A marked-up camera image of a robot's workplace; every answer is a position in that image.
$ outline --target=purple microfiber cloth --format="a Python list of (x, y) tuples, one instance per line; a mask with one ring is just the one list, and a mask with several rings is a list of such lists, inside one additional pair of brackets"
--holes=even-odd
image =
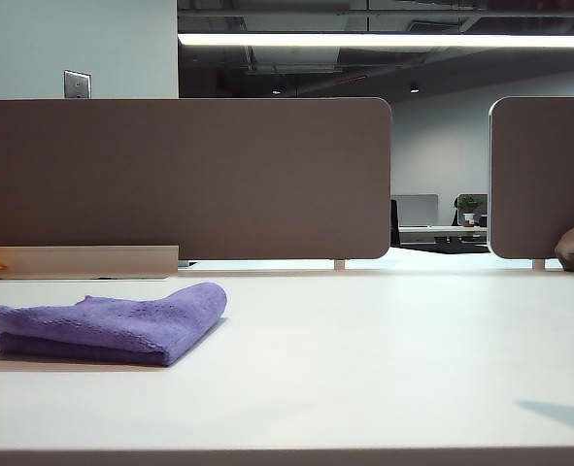
[(0, 350), (169, 366), (224, 312), (226, 293), (200, 283), (154, 301), (86, 296), (74, 306), (0, 306)]

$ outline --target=office chair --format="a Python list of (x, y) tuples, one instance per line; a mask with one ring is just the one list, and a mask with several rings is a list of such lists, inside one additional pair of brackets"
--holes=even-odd
[(394, 199), (390, 200), (390, 245), (401, 245), (401, 237), (399, 235), (399, 213)]

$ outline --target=desk divider panel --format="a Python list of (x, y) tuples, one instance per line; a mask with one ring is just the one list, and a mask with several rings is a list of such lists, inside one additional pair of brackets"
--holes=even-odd
[(0, 101), (0, 246), (378, 257), (389, 131), (376, 98)]
[(574, 97), (508, 97), (490, 111), (490, 246), (546, 259), (574, 227)]

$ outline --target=desk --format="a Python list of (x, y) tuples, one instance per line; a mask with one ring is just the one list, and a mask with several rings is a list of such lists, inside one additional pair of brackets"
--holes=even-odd
[(0, 282), (12, 306), (205, 280), (229, 299), (170, 368), (0, 359), (0, 465), (574, 464), (574, 274), (396, 249), (326, 262)]
[(472, 237), (487, 239), (486, 226), (399, 226), (401, 243), (432, 243), (438, 239)]

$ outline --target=light switch plate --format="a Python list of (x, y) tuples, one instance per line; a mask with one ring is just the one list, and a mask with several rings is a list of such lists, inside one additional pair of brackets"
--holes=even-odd
[(64, 70), (64, 98), (89, 99), (91, 76), (77, 71)]

